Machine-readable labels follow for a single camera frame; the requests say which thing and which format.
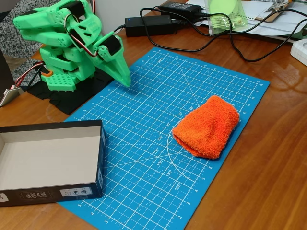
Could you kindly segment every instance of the black wire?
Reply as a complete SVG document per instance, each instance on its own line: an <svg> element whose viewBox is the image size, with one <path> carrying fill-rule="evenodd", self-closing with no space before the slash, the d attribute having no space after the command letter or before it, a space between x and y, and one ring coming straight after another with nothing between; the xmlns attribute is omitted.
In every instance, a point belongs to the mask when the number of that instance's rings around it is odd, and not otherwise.
<svg viewBox="0 0 307 230"><path fill-rule="evenodd" d="M214 36L214 38L212 40L210 40L205 46L199 48L199 49L180 49L180 48L173 48L173 47L167 47L167 46L161 46L157 43L155 43L149 36L149 33L148 33L148 29L147 29L147 25L146 25L146 22L143 18L143 15L142 15L142 12L144 10L152 10L152 11L158 11L158 12L166 12L168 14L172 14L172 15L176 15L176 16L179 16L181 18L183 18L185 21L187 21L189 24L192 25L192 27L196 30L196 32L198 32L199 34L201 35L204 35L204 36ZM248 30L245 30L245 31L241 31L241 32L232 32L232 23L231 23L231 20L230 18L228 17L228 15L226 14L223 14L223 13L215 13L215 14L202 14L203 18L199 18L197 20L194 20L194 21L190 21L189 19L185 18L184 16L180 15L180 14L177 14L177 13L173 13L173 12L169 12L169 11L163 11L163 10L158 10L158 9L154 9L154 8L143 8L140 10L140 16L141 16L141 19L145 25L145 30L146 30L146 35L148 37L148 40L154 44L155 46L157 47L160 47L160 48L164 48L164 49L170 49L170 50L177 50L177 51L185 51L185 52L198 52L198 51L201 51L203 49L205 49L209 44L211 44L216 38L218 38L219 36L222 36L222 35L230 35L230 42L231 42L231 45L232 47L235 49L235 51L241 56L241 58L245 61L248 61L248 62L256 62L256 61L260 61L262 59L264 59L265 57L267 57L268 55L272 54L273 52L275 52L276 50L278 50L280 47L282 47L290 38L291 36L295 33L295 31L297 30L297 28L299 27L299 25L304 22L304 21L307 21L307 19L304 19L302 21L300 21L300 23L295 27L295 29L292 31L292 33L280 44L278 45L275 49L273 49L272 51L268 52L267 54L261 56L260 58L257 58L257 59L254 59L254 60L251 60L251 59L247 59L244 57L244 55L242 54L242 52L236 47L235 43L234 43L234 40L233 40L233 35L237 35L237 34L244 34L244 33L247 33L253 29L255 29L257 26L259 26L260 24L262 24L265 20L267 20L269 17L271 17L272 15L276 14L276 13L279 13L279 12L284 12L284 11L291 11L291 12L295 12L295 13L298 13L302 16L305 16L307 17L307 14L304 14L300 11L297 11L297 10L293 10L293 9L281 9L281 10L277 10L271 14L269 14L267 17L265 17L264 19L262 19L258 24L254 25L253 27L251 27L250 29ZM215 34L215 35L210 35L210 34L205 34L203 32L201 32L200 30L198 30L195 25L193 23L195 22L198 22L198 21L202 21L202 20L205 20L206 18L208 17L211 17L211 16L215 16L215 15L223 15L224 17L226 17L229 21L229 24L230 24L230 30L229 32L228 31L225 31L225 32L222 32L220 34Z"/></svg>
<svg viewBox="0 0 307 230"><path fill-rule="evenodd" d="M307 14L305 13L302 13L301 11L297 11L297 10L293 10L293 9L281 9L281 10L277 10L277 11L274 11L273 13L270 13L268 16L266 16L264 19L262 19L258 24L254 25L253 27L249 28L248 30L245 30L245 31L241 31L241 32L233 32L233 34L244 34L244 33L247 33L253 29L255 29L257 26L259 26L261 23L263 23L265 20L267 20L268 18L270 18L272 15L276 14L276 13L279 13L279 12L283 12L283 11L291 11L291 12L294 12L294 13L298 13L302 16L305 16L307 17Z"/></svg>
<svg viewBox="0 0 307 230"><path fill-rule="evenodd" d="M120 30L120 29L122 29L122 28L126 28L126 25L124 24L124 25L121 25L121 26L117 27L117 28L114 30L114 32L116 32L117 30Z"/></svg>
<svg viewBox="0 0 307 230"><path fill-rule="evenodd" d="M180 14L173 13L173 12L169 12L169 11L163 11L163 10L155 9L155 8L148 8L148 7L143 8L143 9L140 10L140 16L141 16L141 19L142 19L142 21L143 21L143 23L144 23L144 25L145 25L145 30L147 30L147 25L145 24L145 21L144 21L143 15L142 15L142 12L143 12L144 10L158 11L158 12L164 12L164 13L176 15L176 16L178 16L178 17L183 18L185 21L187 21L189 24L191 24L191 26L196 30L196 32L199 33L199 34L201 34L201 35L208 36L208 37L219 36L219 34L210 35L210 34L205 34L205 33L203 33L202 31L200 31L200 30L193 24L193 22L191 22L189 19L187 19L186 17L184 17L184 16L182 16L182 15L180 15Z"/></svg>
<svg viewBox="0 0 307 230"><path fill-rule="evenodd" d="M206 45L204 45L203 47L201 47L201 48L199 48L199 49L181 49L181 48L173 48L173 47L162 46L162 45L159 45L159 44L155 43L155 42L150 38L149 33L148 33L148 28L147 28L146 21L144 20L144 17L143 17L143 15L142 15L142 12L143 12L144 10L152 10L152 11L158 11L158 12L166 12L166 13L170 13L170 14L177 15L177 16L183 18L184 20L186 20L188 23L190 23L190 24L192 25L192 27L193 27L199 34L204 35L204 36L211 36L211 35L205 34L205 33L201 32L200 30L198 30L198 29L195 27L195 25L194 25L189 19L187 19L186 17L184 17L184 16L182 16L182 15L180 15L180 14L172 13L172 12L168 12L168 11L163 11L163 10L158 10L158 9L154 9L154 8L143 8L143 9L140 10L140 16L141 16L141 19L142 19L142 21L143 21L143 23L144 23L144 27L145 27L145 31L146 31L147 38L148 38L148 40L149 40L153 45L155 45L155 46L157 46L157 47L160 47L160 48L170 49L170 50L177 50L177 51L184 51L184 52L198 52L198 51L201 51L201 50L205 49L208 45L210 45L210 44L211 44L216 38L218 38L219 36L222 36L222 35L225 35L225 34L228 33L228 31L225 31L225 32L223 32L223 33L214 35L214 36L213 36L213 39L211 39ZM214 16L214 15L223 15L223 16L225 16L226 18L228 18L229 21L231 21L230 18L228 17L228 15L226 15L226 14L224 14L224 13L212 14L212 16ZM229 32L232 33L232 24L231 24L231 23L230 23L230 30L229 30Z"/></svg>
<svg viewBox="0 0 307 230"><path fill-rule="evenodd" d="M27 87L27 90L29 90L29 88L30 88L31 84L33 83L34 79L36 78L36 76L37 76L38 73L42 70L43 67L44 67L44 64L42 64L42 65L38 68L37 72L34 74L34 76L32 77L32 79L30 80L30 82L29 82L29 84L28 84L28 87Z"/></svg>
<svg viewBox="0 0 307 230"><path fill-rule="evenodd" d="M269 14L268 16L266 16L264 19L262 19L258 24L254 25L252 28L248 29L248 30L245 30L245 31L241 31L241 32L232 32L232 33L228 33L230 35L230 42L231 42L231 45L232 47L235 49L235 51L240 55L240 57L245 60L245 61L248 61L248 62L256 62L256 61L260 61L264 58L266 58L268 55L274 53L276 50L278 50L280 47L282 47L290 38L291 36L295 33L295 31L297 30L297 28L299 27L299 25L304 22L304 21L307 21L307 19L304 19L302 21L300 21L297 26L295 27L295 29L292 31L292 33L280 44L278 45L276 48L274 48L273 50L271 50L270 52L268 52L267 54L257 58L257 59L247 59L244 57L244 55L242 54L242 52L236 47L235 43L234 43L234 40L233 40L233 36L232 35L237 35L237 34L244 34L244 33L247 33L253 29L255 29L257 26L259 26L261 23L263 23L265 20L267 20L269 17L271 17L272 15L276 14L276 13L279 13L279 12L283 12L283 11L291 11L291 12L295 12L295 13L298 13L302 16L305 16L307 17L307 14L304 14L300 11L297 11L297 10L293 10L293 9L281 9L281 10L278 10L278 11L275 11L271 14Z"/></svg>
<svg viewBox="0 0 307 230"><path fill-rule="evenodd" d="M260 58L257 58L257 59L247 59L244 57L244 55L242 54L242 52L236 47L235 43L234 43L234 40L233 40L233 35L231 34L230 35L230 42L231 42L231 45L232 47L235 49L235 51L241 56L241 58L245 61L248 61L248 62L256 62L256 61L260 61L264 58L266 58L268 55L274 53L276 50L278 50L280 47L282 47L290 38L291 36L295 33L296 29L299 27L299 25L304 22L304 21L307 21L307 19L304 19L302 21L300 21L299 24L297 24L297 26L295 27L295 29L292 31L292 33L280 44L278 45L275 49L271 50L270 52L268 52L267 54L261 56Z"/></svg>

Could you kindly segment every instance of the green ventilated part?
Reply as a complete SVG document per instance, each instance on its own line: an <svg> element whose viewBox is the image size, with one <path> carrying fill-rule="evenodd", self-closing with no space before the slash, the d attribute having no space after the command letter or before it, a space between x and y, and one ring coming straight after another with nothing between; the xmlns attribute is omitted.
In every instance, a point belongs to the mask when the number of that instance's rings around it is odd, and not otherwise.
<svg viewBox="0 0 307 230"><path fill-rule="evenodd" d="M50 77L42 76L42 80L47 83L51 91L74 91L76 85L68 74L58 73Z"/></svg>

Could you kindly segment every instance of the orange cloth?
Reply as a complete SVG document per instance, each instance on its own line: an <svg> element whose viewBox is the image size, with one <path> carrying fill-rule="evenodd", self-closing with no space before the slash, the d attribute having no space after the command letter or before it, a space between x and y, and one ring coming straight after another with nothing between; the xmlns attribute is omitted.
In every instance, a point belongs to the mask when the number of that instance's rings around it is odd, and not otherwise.
<svg viewBox="0 0 307 230"><path fill-rule="evenodd" d="M173 136L192 155L217 159L238 121L236 109L214 95L189 113L173 129Z"/></svg>

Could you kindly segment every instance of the white device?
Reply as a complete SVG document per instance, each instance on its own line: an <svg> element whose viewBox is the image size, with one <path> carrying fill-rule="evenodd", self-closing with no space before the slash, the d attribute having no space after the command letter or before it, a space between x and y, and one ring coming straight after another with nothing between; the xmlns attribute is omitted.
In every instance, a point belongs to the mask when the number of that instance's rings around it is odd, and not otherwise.
<svg viewBox="0 0 307 230"><path fill-rule="evenodd" d="M290 53L297 60L307 66L307 39L294 42Z"/></svg>

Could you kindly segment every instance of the black base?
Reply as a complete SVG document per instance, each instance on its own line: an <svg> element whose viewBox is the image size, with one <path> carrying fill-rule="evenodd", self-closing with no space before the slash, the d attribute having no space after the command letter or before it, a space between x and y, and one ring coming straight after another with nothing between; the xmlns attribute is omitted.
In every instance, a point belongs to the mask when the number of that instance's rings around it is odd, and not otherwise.
<svg viewBox="0 0 307 230"><path fill-rule="evenodd" d="M50 103L65 114L71 114L91 97L105 88L113 78L96 69L95 76L79 82L75 91L50 91L42 80L31 86L28 93L40 99L50 99Z"/></svg>

